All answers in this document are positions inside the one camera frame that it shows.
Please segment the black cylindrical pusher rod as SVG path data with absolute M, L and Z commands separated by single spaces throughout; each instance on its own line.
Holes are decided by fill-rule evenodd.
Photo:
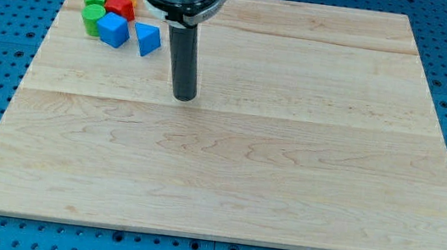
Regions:
M 198 29 L 169 26 L 173 96 L 183 102 L 197 96 Z

